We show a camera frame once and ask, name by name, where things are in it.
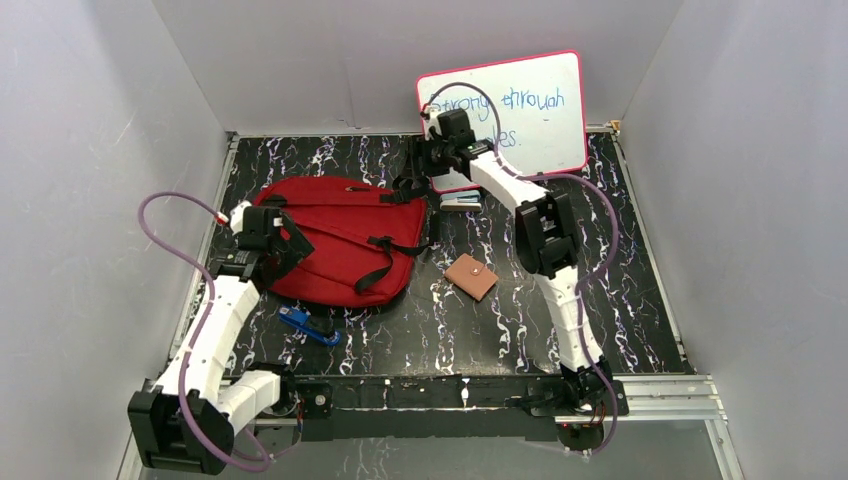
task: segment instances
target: robotic arm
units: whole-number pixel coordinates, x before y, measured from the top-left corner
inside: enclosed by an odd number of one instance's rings
[[[257,285],[270,285],[290,272],[312,252],[312,245],[279,208],[242,202],[231,212],[229,225],[236,246],[212,262],[215,298],[209,298],[207,288],[198,311],[210,301],[213,307],[199,336],[192,345],[200,323],[195,321],[152,389],[136,392],[130,400],[130,426],[146,467],[220,473],[226,463],[199,435],[229,456],[235,435],[260,412],[269,407],[290,410],[296,402],[294,377],[285,366],[254,364],[233,385],[223,390],[220,385],[236,337],[259,301]],[[189,352],[183,374],[182,359]],[[186,422],[186,412],[180,412],[181,382],[199,432]]]
[[[579,231],[565,194],[522,180],[517,170],[500,158],[488,140],[478,141],[464,110],[431,111],[427,106],[424,139],[414,144],[413,170],[431,177],[454,169],[480,185],[515,218],[516,251],[525,270],[533,274],[550,310],[559,344],[564,382],[564,406],[581,409],[594,405],[606,393],[593,364],[612,380],[609,363],[588,322],[578,326],[575,285],[578,280]],[[585,309],[582,317],[586,318]],[[583,329],[589,355],[584,354]]]

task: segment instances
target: marble surface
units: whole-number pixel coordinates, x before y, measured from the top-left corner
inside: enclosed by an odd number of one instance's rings
[[[614,372],[684,372],[612,137],[591,134],[588,145],[590,159],[582,175],[607,193],[621,224],[613,267],[588,292],[595,336]],[[390,186],[403,159],[399,136],[241,139],[222,210],[254,198],[261,188],[286,176],[339,175]],[[546,186],[568,192],[583,237],[579,270],[584,274],[594,269],[610,245],[611,226],[603,205],[567,181]],[[298,374],[558,371],[550,315],[515,256],[513,226],[507,218],[507,211],[491,197],[480,214],[444,213],[438,248],[416,259],[406,292],[382,307],[328,308],[263,294],[236,342],[227,373],[238,375],[253,361],[290,363]],[[210,253],[229,242],[229,232],[217,227]],[[443,278],[444,270],[463,253],[500,276],[479,303]],[[331,317],[342,341],[328,348],[294,331],[277,319],[281,304]]]

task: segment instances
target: red frame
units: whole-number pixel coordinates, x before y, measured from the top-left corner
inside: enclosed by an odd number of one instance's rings
[[[538,55],[530,55],[529,57],[513,58],[513,59],[509,59],[509,60],[501,60],[499,62],[482,63],[480,65],[473,65],[471,67],[453,68],[453,69],[449,69],[449,70],[442,70],[440,72],[425,73],[424,75],[419,76],[417,80],[415,80],[415,96],[418,99],[418,107],[421,108],[421,91],[418,89],[418,84],[424,78],[433,77],[433,76],[436,76],[436,75],[444,75],[446,73],[461,72],[461,71],[464,71],[464,70],[474,70],[474,69],[477,69],[477,68],[491,67],[493,65],[501,65],[501,64],[504,64],[504,63],[514,63],[514,62],[521,62],[521,61],[524,61],[524,60],[533,60],[535,58],[550,57],[550,56],[553,56],[553,55],[562,55],[562,54],[566,54],[566,53],[572,53],[577,58],[577,71],[578,71],[578,74],[579,74],[577,80],[578,80],[578,83],[580,85],[580,119],[582,120],[581,123],[583,125],[583,138],[585,139],[585,137],[586,137],[586,103],[585,103],[585,100],[583,99],[583,65],[582,65],[582,62],[580,60],[580,54],[577,53],[577,51],[575,51],[575,50],[561,50],[561,51],[558,51],[558,52],[540,53]],[[425,124],[424,124],[424,120],[422,119],[421,120],[421,133],[424,133],[424,127],[425,127]],[[546,173],[565,173],[565,172],[573,172],[573,171],[576,171],[576,170],[584,169],[586,167],[586,165],[588,165],[588,163],[589,163],[589,150],[588,150],[588,147],[586,146],[585,141],[583,142],[583,156],[584,156],[585,160],[583,161],[583,165],[579,168],[568,169],[568,170],[557,170],[557,171],[554,171],[554,172],[546,172]],[[454,188],[453,190],[436,190],[435,183],[432,180],[430,180],[430,184],[433,186],[433,190],[436,193],[459,192],[459,191],[462,191],[462,190],[472,190],[472,189],[475,188],[472,185],[472,186],[469,186],[469,187]]]

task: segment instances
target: red bag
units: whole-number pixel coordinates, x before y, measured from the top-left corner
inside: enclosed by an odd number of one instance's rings
[[[423,191],[414,192],[420,195]],[[432,245],[418,240],[427,204],[342,177],[291,177],[274,183],[255,204],[279,206],[315,247],[269,290],[285,297],[339,307],[388,303],[406,284],[414,257]]]

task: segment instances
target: blue stapler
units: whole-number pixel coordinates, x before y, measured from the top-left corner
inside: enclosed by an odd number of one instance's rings
[[[339,343],[342,334],[333,328],[333,321],[326,319],[313,319],[308,313],[301,312],[295,308],[283,305],[280,307],[280,320],[319,342],[332,347]]]

